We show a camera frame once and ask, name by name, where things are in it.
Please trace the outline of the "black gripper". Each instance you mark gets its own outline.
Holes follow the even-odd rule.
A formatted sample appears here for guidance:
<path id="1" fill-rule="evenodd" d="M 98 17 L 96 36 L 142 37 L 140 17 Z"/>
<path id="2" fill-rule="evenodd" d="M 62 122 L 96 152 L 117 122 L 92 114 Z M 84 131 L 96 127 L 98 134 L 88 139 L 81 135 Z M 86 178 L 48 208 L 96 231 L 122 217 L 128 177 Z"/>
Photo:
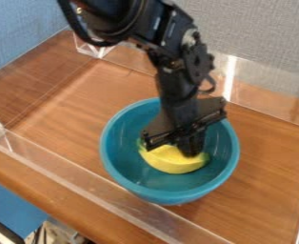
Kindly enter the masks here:
<path id="1" fill-rule="evenodd" d="M 226 117 L 222 96 L 198 98 L 160 93 L 160 111 L 141 131 L 148 151 L 162 145 L 176 146 L 185 157 L 204 150 L 206 128 Z"/>

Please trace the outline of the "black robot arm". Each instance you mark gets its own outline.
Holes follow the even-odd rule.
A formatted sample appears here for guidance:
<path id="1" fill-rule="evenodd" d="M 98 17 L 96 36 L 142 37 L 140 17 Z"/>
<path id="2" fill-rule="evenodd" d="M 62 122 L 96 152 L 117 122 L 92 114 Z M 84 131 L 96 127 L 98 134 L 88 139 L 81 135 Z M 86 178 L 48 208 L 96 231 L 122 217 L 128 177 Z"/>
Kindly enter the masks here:
<path id="1" fill-rule="evenodd" d="M 164 145 L 193 157 L 204 151 L 206 127 L 226 117 L 221 97 L 201 99 L 213 83 L 214 56 L 190 15 L 172 0 L 57 0 L 77 37 L 96 47 L 136 44 L 156 68 L 160 114 L 142 129 L 152 151 Z"/>

